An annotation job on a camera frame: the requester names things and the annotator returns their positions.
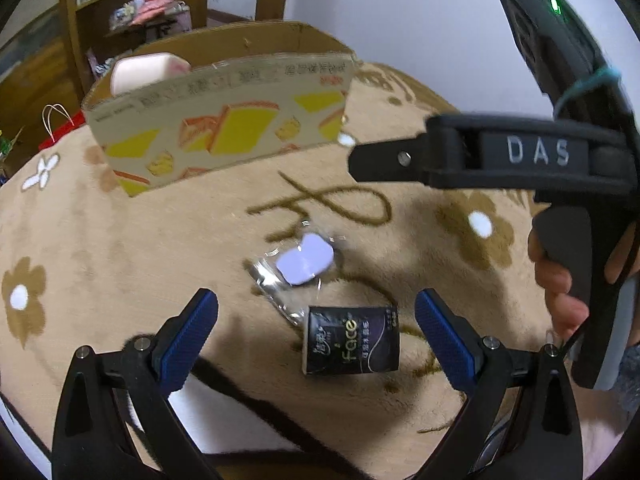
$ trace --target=blanket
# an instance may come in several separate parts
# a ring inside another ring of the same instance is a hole
[[[343,131],[358,142],[414,136],[426,116],[452,111],[404,73],[364,64]],[[206,287],[218,322],[170,402],[225,478],[415,473],[463,402],[415,322],[415,295],[432,286],[481,335],[539,349],[550,319],[527,234],[540,206],[517,190],[357,184],[347,156],[324,145],[129,198],[84,126],[18,171],[0,189],[1,391],[44,453],[76,348],[114,351],[155,333]],[[306,217],[348,241],[323,304],[398,306],[398,371],[302,374],[300,334],[243,263],[290,240]],[[120,402],[153,465],[130,402]]]

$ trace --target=blue textured pad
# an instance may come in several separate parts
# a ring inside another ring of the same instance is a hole
[[[415,320],[453,389],[471,394],[476,388],[474,358],[426,290],[415,298]]]
[[[161,357],[158,385],[164,396],[182,388],[218,320],[218,298],[210,290],[200,291],[197,305]]]

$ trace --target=metal bolt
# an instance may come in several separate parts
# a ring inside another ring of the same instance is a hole
[[[91,348],[89,346],[81,346],[78,350],[76,350],[76,357],[78,359],[84,359],[91,353]]]
[[[549,357],[558,357],[558,348],[556,348],[555,345],[551,345],[551,344],[546,344],[545,345],[545,353],[549,356]]]
[[[148,337],[141,337],[136,339],[133,343],[133,348],[135,348],[138,352],[145,351],[147,348],[151,346],[151,339]]]
[[[497,350],[500,348],[500,340],[497,337],[492,335],[488,335],[482,338],[482,344],[486,346],[489,350]]]
[[[409,155],[407,152],[398,153],[398,162],[400,163],[400,166],[406,168],[409,164],[411,164],[411,155]]]

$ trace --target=blue gripper pad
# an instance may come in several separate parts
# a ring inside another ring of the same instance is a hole
[[[217,320],[218,298],[201,288],[178,316],[164,322],[156,334],[151,364],[165,397],[184,386]]]
[[[473,393],[483,359],[476,331],[466,319],[455,316],[432,288],[416,296],[415,320],[453,389]]]

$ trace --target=open cardboard box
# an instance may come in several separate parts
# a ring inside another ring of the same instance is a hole
[[[82,111],[129,196],[205,171],[336,139],[357,60],[299,22],[194,30],[132,55],[169,52],[192,72],[112,96],[111,72]]]

